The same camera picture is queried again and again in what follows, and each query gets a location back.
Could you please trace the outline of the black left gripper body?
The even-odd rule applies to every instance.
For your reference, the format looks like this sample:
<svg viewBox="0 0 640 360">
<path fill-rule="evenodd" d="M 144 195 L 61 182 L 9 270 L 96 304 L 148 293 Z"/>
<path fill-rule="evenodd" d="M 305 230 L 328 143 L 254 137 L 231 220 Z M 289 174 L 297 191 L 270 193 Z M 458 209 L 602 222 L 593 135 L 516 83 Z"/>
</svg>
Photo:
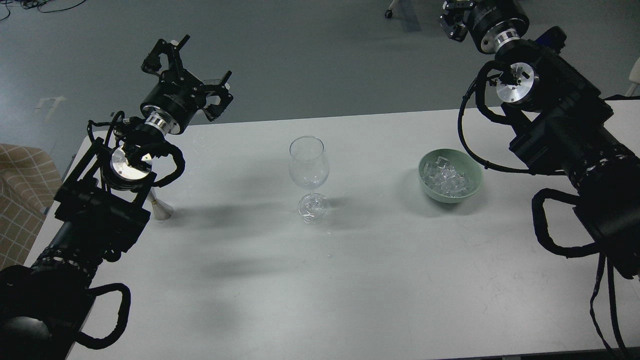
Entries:
<svg viewBox="0 0 640 360">
<path fill-rule="evenodd" d="M 207 84 L 189 71 L 164 70 L 154 75 L 157 84 L 141 103 L 144 125 L 162 136 L 181 135 L 207 104 Z"/>
</svg>

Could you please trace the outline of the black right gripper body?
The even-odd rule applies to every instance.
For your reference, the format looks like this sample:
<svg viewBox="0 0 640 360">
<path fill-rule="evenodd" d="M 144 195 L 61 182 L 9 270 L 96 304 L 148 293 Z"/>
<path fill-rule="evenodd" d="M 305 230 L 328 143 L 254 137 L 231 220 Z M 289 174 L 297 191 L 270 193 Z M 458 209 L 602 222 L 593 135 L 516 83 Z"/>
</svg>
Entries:
<svg viewBox="0 0 640 360">
<path fill-rule="evenodd" d="M 477 50 L 494 54 L 499 34 L 513 29 L 519 37 L 530 28 L 530 18 L 518 0 L 474 0 L 467 16 L 467 30 Z"/>
</svg>

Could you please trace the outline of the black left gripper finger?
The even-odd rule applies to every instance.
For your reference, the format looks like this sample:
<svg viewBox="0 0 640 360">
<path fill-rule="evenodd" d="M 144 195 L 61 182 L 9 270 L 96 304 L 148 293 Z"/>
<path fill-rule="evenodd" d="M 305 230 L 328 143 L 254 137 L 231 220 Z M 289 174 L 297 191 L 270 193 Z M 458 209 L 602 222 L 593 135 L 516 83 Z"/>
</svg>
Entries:
<svg viewBox="0 0 640 360">
<path fill-rule="evenodd" d="M 210 98 L 210 102 L 202 109 L 202 112 L 210 122 L 220 118 L 234 99 L 229 85 L 232 75 L 233 72 L 227 70 L 221 79 L 206 79 L 202 81 L 205 98 Z"/>
<path fill-rule="evenodd" d="M 158 79 L 162 79 L 163 73 L 168 72 L 183 78 L 186 73 L 186 69 L 183 66 L 180 50 L 189 41 L 191 36 L 186 34 L 180 41 L 166 41 L 165 39 L 158 39 L 151 51 L 147 54 L 142 61 L 141 70 L 148 74 L 154 75 Z M 163 69 L 161 57 L 164 55 L 167 59 L 167 69 Z"/>
</svg>

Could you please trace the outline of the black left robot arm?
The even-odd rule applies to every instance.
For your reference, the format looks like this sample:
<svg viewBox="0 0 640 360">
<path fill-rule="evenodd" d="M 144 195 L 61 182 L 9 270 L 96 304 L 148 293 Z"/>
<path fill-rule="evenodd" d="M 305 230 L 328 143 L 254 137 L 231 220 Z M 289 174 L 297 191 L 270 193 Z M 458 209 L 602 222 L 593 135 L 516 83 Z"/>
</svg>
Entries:
<svg viewBox="0 0 640 360">
<path fill-rule="evenodd" d="M 142 62 L 158 81 L 140 117 L 119 111 L 111 121 L 87 123 L 89 148 L 54 196 L 62 226 L 32 265 L 1 271 L 3 360 L 65 360 L 75 345 L 102 350 L 125 333 L 131 290 L 92 287 L 96 272 L 137 243 L 154 189 L 185 172 L 183 152 L 167 136 L 183 134 L 197 112 L 216 120 L 234 98 L 231 71 L 203 81 L 183 66 L 189 39 L 160 38 Z"/>
</svg>

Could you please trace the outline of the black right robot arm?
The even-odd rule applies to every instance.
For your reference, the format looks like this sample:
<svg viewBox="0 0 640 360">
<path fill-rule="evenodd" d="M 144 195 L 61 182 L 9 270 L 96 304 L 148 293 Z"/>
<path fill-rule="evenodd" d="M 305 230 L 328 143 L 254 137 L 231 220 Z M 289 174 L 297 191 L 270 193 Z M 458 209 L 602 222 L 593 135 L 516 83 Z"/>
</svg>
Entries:
<svg viewBox="0 0 640 360">
<path fill-rule="evenodd" d="M 606 130 L 612 108 L 596 86 L 562 59 L 567 37 L 560 27 L 524 39 L 530 19 L 516 0 L 446 0 L 439 24 L 451 40 L 461 43 L 470 35 L 480 53 L 494 55 L 462 96 L 457 118 L 462 147 L 485 169 L 567 177 L 576 194 L 544 188 L 533 196 L 535 237 L 544 249 L 567 259 L 598 255 L 590 303 L 606 278 L 617 348 L 602 343 L 615 360 L 631 360 L 618 322 L 614 272 L 627 280 L 639 277 L 640 164 L 637 155 Z M 467 145 L 463 117 L 471 96 L 487 120 L 512 128 L 509 150 L 524 169 L 498 165 Z M 548 199 L 572 205 L 592 242 L 557 244 L 544 208 Z"/>
</svg>

